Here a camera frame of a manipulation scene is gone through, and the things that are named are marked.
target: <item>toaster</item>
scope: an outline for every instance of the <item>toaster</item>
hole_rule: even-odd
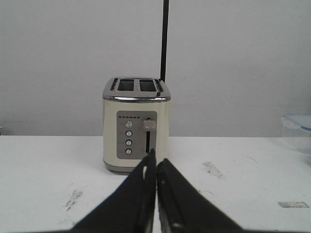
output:
[[[152,149],[168,155],[171,95],[162,80],[114,77],[103,91],[103,160],[109,170],[130,172]]]

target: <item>black pole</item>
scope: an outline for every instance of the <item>black pole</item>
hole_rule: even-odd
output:
[[[167,27],[169,22],[169,0],[163,0],[162,52],[160,80],[165,82]]]

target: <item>table surface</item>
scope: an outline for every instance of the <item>table surface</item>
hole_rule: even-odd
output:
[[[0,232],[70,229],[107,198],[126,176],[107,170],[102,144],[0,136]],[[311,154],[282,138],[170,137],[169,159],[243,228],[311,232]],[[157,209],[153,232],[161,232]]]

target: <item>round button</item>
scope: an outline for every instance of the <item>round button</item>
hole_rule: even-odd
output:
[[[127,146],[132,145],[132,141],[131,141],[131,140],[126,140],[126,142],[125,142],[125,143],[126,143],[126,145],[127,145]]]
[[[126,150],[125,150],[125,153],[126,153],[126,154],[131,154],[131,153],[132,153],[132,150],[131,150],[131,149],[126,149]]]
[[[133,133],[132,133],[132,131],[128,130],[128,131],[126,131],[125,134],[126,134],[126,136],[130,137],[130,136],[132,136]]]
[[[132,123],[130,120],[128,120],[128,121],[125,123],[125,126],[126,126],[127,128],[131,128],[131,127],[133,126],[133,123]]]

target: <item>toaster control panel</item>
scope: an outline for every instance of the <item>toaster control panel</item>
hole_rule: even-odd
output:
[[[142,159],[156,149],[155,111],[117,112],[117,157]]]

